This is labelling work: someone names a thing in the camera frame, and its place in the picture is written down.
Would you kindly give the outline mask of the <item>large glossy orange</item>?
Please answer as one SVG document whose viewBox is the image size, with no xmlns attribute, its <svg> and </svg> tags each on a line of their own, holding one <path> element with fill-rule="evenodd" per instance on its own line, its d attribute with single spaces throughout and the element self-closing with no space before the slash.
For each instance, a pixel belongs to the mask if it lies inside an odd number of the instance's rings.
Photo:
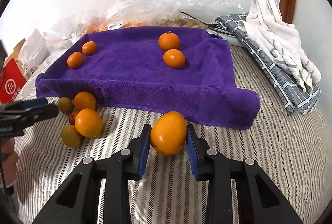
<svg viewBox="0 0 332 224">
<path fill-rule="evenodd" d="M 164 114 L 153 126 L 150 143 L 160 154 L 178 153 L 186 141 L 187 125 L 184 117 L 177 111 Z"/>
</svg>

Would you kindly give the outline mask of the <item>orange mandarin with stem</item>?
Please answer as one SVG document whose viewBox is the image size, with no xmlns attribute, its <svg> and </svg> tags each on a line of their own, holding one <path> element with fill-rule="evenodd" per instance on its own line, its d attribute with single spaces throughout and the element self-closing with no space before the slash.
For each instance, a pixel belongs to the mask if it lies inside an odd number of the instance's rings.
<svg viewBox="0 0 332 224">
<path fill-rule="evenodd" d="M 170 49 L 178 49 L 180 46 L 180 39 L 171 31 L 163 33 L 158 40 L 159 47 L 163 51 L 168 51 Z"/>
</svg>

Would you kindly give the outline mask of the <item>clear bag of brown fruits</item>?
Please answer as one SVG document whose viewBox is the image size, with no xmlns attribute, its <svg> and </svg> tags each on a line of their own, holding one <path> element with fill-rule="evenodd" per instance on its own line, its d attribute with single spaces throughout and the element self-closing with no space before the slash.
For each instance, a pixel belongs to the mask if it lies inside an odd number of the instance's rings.
<svg viewBox="0 0 332 224">
<path fill-rule="evenodd" d="M 151 25 L 207 28 L 220 16 L 243 13 L 249 4 L 250 0 L 163 0 Z"/>
</svg>

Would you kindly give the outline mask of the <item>red paper bag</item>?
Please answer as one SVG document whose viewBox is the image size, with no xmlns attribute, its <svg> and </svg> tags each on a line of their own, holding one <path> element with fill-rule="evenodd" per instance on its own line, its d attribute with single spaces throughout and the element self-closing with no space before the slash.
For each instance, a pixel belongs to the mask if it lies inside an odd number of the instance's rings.
<svg viewBox="0 0 332 224">
<path fill-rule="evenodd" d="M 25 83 L 26 79 L 15 59 L 10 59 L 1 72 L 0 102 L 2 104 L 14 102 Z"/>
</svg>

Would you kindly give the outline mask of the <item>small red fruit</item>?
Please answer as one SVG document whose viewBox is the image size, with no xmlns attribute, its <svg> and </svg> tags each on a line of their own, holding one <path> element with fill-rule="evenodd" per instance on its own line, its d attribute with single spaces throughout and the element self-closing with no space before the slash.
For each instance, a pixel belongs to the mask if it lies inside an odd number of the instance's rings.
<svg viewBox="0 0 332 224">
<path fill-rule="evenodd" d="M 75 125 L 75 118 L 78 114 L 78 111 L 73 111 L 70 115 L 69 115 L 69 124 L 70 125 Z"/>
</svg>

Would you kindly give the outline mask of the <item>white plastic bag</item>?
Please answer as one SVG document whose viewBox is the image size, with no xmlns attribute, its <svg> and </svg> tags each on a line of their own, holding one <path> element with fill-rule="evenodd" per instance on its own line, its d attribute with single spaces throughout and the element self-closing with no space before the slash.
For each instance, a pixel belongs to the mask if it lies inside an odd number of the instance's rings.
<svg viewBox="0 0 332 224">
<path fill-rule="evenodd" d="M 24 42 L 17 59 L 22 63 L 23 69 L 32 73 L 50 56 L 46 39 L 35 29 L 32 35 Z"/>
</svg>

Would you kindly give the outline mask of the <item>striped bed cover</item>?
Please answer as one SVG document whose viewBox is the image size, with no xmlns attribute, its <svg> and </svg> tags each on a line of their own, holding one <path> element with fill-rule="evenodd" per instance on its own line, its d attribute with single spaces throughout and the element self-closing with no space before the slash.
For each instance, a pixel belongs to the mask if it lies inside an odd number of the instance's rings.
<svg viewBox="0 0 332 224">
<path fill-rule="evenodd" d="M 15 221 L 23 223 L 314 223 L 331 201 L 331 132 L 319 111 L 292 115 L 244 48 L 231 48 L 237 87 L 256 92 L 248 130 L 185 125 L 173 155 L 151 141 L 166 114 L 96 109 L 95 138 L 66 146 L 69 119 L 15 140 Z"/>
</svg>

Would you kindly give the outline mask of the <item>small oval orange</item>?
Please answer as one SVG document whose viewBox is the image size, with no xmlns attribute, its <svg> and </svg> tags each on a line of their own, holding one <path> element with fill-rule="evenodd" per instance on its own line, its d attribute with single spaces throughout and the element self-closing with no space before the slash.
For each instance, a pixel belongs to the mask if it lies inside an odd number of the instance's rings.
<svg viewBox="0 0 332 224">
<path fill-rule="evenodd" d="M 82 54 L 85 56 L 93 55 L 97 50 L 97 45 L 94 41 L 88 41 L 85 44 L 83 44 L 81 51 Z"/>
<path fill-rule="evenodd" d="M 77 69 L 83 64 L 83 54 L 81 52 L 72 53 L 67 59 L 67 66 L 71 69 Z"/>
</svg>

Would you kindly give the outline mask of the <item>purple fleece towel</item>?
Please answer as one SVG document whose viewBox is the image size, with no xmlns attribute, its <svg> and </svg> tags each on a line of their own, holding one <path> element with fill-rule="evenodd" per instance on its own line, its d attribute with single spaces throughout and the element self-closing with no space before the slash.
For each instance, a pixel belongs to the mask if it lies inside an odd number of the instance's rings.
<svg viewBox="0 0 332 224">
<path fill-rule="evenodd" d="M 185 65 L 172 69 L 163 61 L 158 38 L 179 36 Z M 97 50 L 77 69 L 68 57 L 94 41 Z M 91 92 L 102 106 L 167 113 L 187 120 L 237 130 L 251 127 L 261 103 L 258 94 L 238 88 L 227 41 L 198 28 L 132 27 L 84 35 L 35 80 L 38 97 L 74 98 Z"/>
</svg>

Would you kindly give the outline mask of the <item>grey checked cloth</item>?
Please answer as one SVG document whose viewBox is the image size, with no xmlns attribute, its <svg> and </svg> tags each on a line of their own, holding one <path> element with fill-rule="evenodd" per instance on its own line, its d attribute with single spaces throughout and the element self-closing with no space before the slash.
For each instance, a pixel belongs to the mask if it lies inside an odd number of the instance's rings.
<svg viewBox="0 0 332 224">
<path fill-rule="evenodd" d="M 246 32 L 238 27 L 239 21 L 245 20 L 246 14 L 231 14 L 216 18 L 216 22 L 227 31 L 232 32 L 244 44 L 254 60 L 261 67 L 269 81 L 272 83 L 284 108 L 292 114 L 307 114 L 314 110 L 321 95 L 318 85 L 314 84 L 313 93 L 303 92 L 296 80 L 274 63 L 268 55 Z"/>
</svg>

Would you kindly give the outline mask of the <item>clear bag of oranges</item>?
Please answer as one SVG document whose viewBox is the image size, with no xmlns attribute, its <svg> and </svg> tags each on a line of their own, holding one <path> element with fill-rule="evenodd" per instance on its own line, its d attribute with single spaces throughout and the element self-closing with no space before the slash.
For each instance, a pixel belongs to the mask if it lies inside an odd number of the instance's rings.
<svg viewBox="0 0 332 224">
<path fill-rule="evenodd" d="M 179 0 L 113 0 L 110 6 L 99 13 L 91 10 L 84 13 L 80 25 L 84 33 L 111 30 L 116 27 L 164 25 L 179 8 Z"/>
</svg>

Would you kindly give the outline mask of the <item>small orange mandarin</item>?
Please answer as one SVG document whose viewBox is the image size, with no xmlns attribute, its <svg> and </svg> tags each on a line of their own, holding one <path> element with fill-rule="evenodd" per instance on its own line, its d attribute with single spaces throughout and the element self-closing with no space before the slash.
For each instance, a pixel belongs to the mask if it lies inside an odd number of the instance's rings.
<svg viewBox="0 0 332 224">
<path fill-rule="evenodd" d="M 177 49 L 170 49 L 164 53 L 163 61 L 169 67 L 179 69 L 185 64 L 185 56 Z"/>
</svg>

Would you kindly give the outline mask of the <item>white striped towel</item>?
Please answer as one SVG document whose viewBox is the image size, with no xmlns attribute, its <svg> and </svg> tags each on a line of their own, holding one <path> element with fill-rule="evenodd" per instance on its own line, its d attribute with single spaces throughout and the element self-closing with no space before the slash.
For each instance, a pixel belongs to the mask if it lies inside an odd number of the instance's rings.
<svg viewBox="0 0 332 224">
<path fill-rule="evenodd" d="M 313 93 L 321 73 L 302 49 L 295 25 L 282 20 L 275 0 L 252 0 L 249 13 L 238 27 L 286 73 L 292 75 L 303 92 Z"/>
</svg>

